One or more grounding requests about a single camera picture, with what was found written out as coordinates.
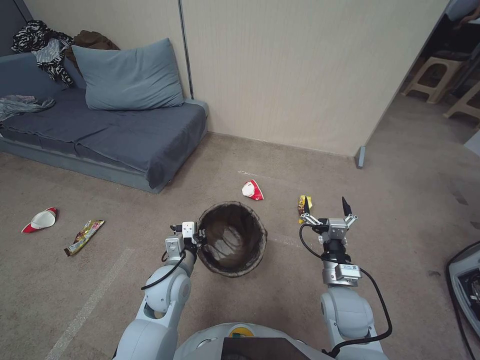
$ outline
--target gray blanket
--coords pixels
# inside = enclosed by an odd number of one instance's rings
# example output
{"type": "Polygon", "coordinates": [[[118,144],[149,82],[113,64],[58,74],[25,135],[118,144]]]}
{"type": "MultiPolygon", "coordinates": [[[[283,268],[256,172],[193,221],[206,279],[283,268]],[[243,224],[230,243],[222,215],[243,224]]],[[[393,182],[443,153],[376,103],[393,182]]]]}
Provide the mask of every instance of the gray blanket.
{"type": "Polygon", "coordinates": [[[0,97],[0,122],[23,113],[38,113],[51,108],[55,100],[51,97],[41,101],[34,96],[7,95],[0,97]]]}

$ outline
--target beige carpet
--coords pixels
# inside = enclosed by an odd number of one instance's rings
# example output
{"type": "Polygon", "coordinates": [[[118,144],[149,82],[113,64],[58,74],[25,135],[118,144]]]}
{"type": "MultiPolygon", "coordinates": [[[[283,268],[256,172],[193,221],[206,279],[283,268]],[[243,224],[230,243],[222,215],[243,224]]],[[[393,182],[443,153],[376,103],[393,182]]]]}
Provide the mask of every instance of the beige carpet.
{"type": "MultiPolygon", "coordinates": [[[[259,215],[269,234],[264,259],[239,279],[198,262],[179,341],[242,321],[329,349],[320,311],[322,263],[298,239],[297,197],[309,194],[317,217],[341,216],[341,196],[359,216],[347,250],[384,295],[393,322],[393,335],[382,342],[389,358],[467,359],[444,264],[479,238],[471,222],[480,223],[480,158],[462,146],[475,124],[445,119],[442,110],[398,97],[368,143],[363,170],[347,157],[209,134],[159,195],[0,154],[2,357],[45,359],[61,339],[68,344],[55,350],[61,359],[111,359],[138,310],[140,287],[161,265],[169,224],[196,220],[227,200],[259,215]],[[264,201],[242,196],[251,178],[264,201]],[[53,227],[20,233],[50,206],[60,211],[53,227]],[[90,219],[106,223],[67,257],[63,249],[90,219]],[[79,312],[81,327],[72,323],[79,312]],[[78,331],[66,342],[69,326],[78,331]]],[[[315,237],[308,239],[320,251],[315,237]]],[[[384,315],[366,278],[358,292],[383,332],[384,315]]]]}

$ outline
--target mesh trash bin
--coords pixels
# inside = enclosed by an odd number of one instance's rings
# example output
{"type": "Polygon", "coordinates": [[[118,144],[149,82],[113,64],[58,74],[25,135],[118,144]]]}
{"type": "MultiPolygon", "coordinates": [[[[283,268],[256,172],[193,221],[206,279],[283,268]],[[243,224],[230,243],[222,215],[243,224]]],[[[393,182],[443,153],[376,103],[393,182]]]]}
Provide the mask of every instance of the mesh trash bin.
{"type": "Polygon", "coordinates": [[[248,206],[238,201],[219,203],[206,210],[198,224],[207,241],[198,257],[210,271],[237,278],[262,261],[267,231],[248,206]]]}

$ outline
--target beige stool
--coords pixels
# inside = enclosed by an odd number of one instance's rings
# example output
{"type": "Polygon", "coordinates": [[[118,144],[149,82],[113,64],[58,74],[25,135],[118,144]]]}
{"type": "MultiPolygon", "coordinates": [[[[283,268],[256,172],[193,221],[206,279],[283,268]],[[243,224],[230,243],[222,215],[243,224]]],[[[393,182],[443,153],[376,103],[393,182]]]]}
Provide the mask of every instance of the beige stool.
{"type": "MultiPolygon", "coordinates": [[[[480,81],[475,84],[470,90],[466,92],[446,113],[443,114],[444,117],[449,118],[453,114],[460,112],[471,115],[477,118],[480,121],[480,109],[467,105],[467,103],[480,91],[480,81]]],[[[480,122],[475,128],[480,130],[480,122]]]]}
{"type": "Polygon", "coordinates": [[[406,96],[410,91],[417,90],[429,95],[428,100],[426,101],[427,103],[436,104],[445,95],[445,92],[448,90],[448,85],[452,82],[455,74],[458,72],[458,70],[460,70],[464,63],[465,61],[447,60],[444,58],[431,56],[415,74],[413,79],[401,94],[406,96]],[[420,78],[428,70],[428,68],[437,64],[446,66],[445,74],[443,74],[438,84],[435,87],[419,84],[420,78]]]}

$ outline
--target yellow snack wrapper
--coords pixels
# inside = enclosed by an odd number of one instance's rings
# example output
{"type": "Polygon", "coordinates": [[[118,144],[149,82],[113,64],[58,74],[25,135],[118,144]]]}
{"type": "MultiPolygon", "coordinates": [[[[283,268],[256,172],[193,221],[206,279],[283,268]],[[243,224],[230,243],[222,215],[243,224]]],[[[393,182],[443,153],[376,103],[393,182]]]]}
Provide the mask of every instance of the yellow snack wrapper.
{"type": "Polygon", "coordinates": [[[81,248],[90,240],[90,238],[97,232],[104,224],[105,220],[90,220],[85,224],[82,230],[75,236],[73,244],[63,249],[67,256],[72,256],[80,251],[81,248]]]}
{"type": "MultiPolygon", "coordinates": [[[[304,213],[304,206],[305,206],[305,197],[306,201],[308,202],[308,207],[312,209],[314,204],[312,203],[312,197],[308,195],[300,195],[298,198],[298,214],[302,215],[304,213]]],[[[301,218],[298,219],[299,224],[303,224],[305,221],[303,221],[301,218]]]]}

